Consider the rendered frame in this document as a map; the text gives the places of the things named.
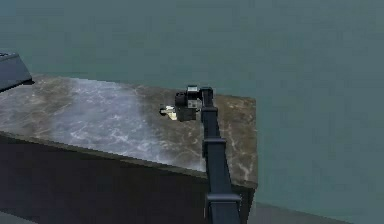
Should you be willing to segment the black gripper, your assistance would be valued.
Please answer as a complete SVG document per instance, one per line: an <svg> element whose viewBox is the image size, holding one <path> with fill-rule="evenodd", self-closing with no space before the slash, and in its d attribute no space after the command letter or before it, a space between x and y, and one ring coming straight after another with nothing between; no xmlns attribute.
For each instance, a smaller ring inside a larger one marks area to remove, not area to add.
<svg viewBox="0 0 384 224"><path fill-rule="evenodd" d="M175 94L175 111L180 122L196 119L197 92L185 91Z"/></svg>

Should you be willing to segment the pale yellow snack food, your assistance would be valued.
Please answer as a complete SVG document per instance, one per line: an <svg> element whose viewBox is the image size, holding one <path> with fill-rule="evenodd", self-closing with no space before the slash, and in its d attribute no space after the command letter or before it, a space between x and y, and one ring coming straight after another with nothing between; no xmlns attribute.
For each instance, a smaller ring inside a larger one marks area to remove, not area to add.
<svg viewBox="0 0 384 224"><path fill-rule="evenodd" d="M164 106L159 109L159 113L161 116L167 116L170 120L176 121L177 114L176 110L173 106Z"/></svg>

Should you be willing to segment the dark marble-top kitchen counter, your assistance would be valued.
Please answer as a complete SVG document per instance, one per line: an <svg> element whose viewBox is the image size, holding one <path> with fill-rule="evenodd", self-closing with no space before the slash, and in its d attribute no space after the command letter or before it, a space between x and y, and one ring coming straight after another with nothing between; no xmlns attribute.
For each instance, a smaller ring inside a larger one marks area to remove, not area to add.
<svg viewBox="0 0 384 224"><path fill-rule="evenodd" d="M172 89L47 75L0 93L0 212L35 224L210 224L202 122L161 116L174 98ZM214 103L247 224L256 103Z"/></svg>

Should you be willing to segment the dark grey box appliance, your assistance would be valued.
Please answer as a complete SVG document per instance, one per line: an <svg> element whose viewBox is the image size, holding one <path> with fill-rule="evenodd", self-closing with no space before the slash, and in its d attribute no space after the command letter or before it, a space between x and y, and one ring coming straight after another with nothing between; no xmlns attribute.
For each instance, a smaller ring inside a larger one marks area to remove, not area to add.
<svg viewBox="0 0 384 224"><path fill-rule="evenodd" d="M33 83L32 76L18 53L0 52L0 92Z"/></svg>

